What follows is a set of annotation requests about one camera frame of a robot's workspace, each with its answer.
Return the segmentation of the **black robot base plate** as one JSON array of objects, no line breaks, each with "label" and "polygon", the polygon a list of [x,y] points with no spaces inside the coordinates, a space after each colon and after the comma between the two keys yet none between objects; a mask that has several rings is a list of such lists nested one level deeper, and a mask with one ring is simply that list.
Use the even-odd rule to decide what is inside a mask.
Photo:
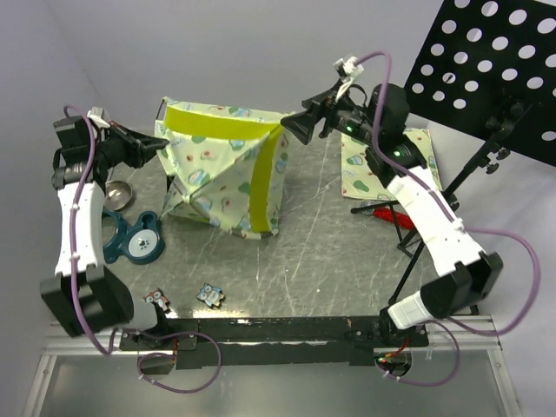
[{"label": "black robot base plate", "polygon": [[426,329],[400,334],[384,332],[377,316],[325,316],[284,318],[168,319],[167,341],[150,340],[127,332],[120,341],[123,352],[176,353],[178,369],[199,369],[217,364],[212,342],[217,342],[222,365],[284,365],[347,363],[373,366],[380,351],[425,348]]}]

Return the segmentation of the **black tent pole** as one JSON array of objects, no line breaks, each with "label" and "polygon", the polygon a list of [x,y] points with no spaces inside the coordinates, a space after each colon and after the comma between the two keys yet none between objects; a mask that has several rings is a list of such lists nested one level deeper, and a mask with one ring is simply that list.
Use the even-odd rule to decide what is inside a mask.
[{"label": "black tent pole", "polygon": [[170,144],[175,140],[173,134],[166,125],[165,118],[167,114],[169,99],[164,97],[158,110],[156,112],[154,133],[156,138],[162,138],[168,144],[157,152],[159,161],[162,165],[163,171],[166,175],[166,194],[162,203],[162,216],[169,215],[181,201],[181,194],[179,190],[179,182],[176,182],[175,165],[173,163],[174,157],[172,156]]}]

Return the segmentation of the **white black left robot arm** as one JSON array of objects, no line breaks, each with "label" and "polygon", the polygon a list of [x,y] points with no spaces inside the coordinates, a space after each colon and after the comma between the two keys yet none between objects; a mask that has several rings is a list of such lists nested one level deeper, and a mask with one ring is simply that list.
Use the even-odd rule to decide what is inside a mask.
[{"label": "white black left robot arm", "polygon": [[121,163],[139,169],[167,140],[81,116],[66,116],[53,127],[60,147],[51,182],[62,211],[62,240],[54,274],[40,284],[44,303],[71,337],[139,328],[150,348],[164,348],[172,329],[160,320],[160,309],[135,299],[107,267],[102,217],[109,170]]}]

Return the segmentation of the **green patterned pet tent fabric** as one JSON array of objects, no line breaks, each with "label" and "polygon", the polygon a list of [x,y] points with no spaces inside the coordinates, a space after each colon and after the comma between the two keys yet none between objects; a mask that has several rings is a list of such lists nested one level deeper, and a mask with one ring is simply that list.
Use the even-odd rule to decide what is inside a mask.
[{"label": "green patterned pet tent fabric", "polygon": [[168,99],[165,122],[175,138],[182,198],[170,215],[243,239],[277,235],[288,166],[284,115]]}]

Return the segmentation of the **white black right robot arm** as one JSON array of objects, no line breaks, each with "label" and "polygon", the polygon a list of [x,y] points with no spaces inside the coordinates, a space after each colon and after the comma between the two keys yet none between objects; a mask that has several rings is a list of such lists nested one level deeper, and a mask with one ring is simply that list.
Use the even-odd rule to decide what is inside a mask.
[{"label": "white black right robot arm", "polygon": [[318,122],[324,123],[322,137],[337,130],[363,143],[368,167],[405,210],[429,250],[437,278],[380,312],[379,335],[394,347],[409,336],[409,328],[485,299],[503,261],[466,232],[436,186],[425,156],[405,134],[410,111],[405,90],[378,85],[362,107],[348,94],[338,96],[339,88],[303,101],[304,110],[283,117],[281,126],[303,144],[310,142]]}]

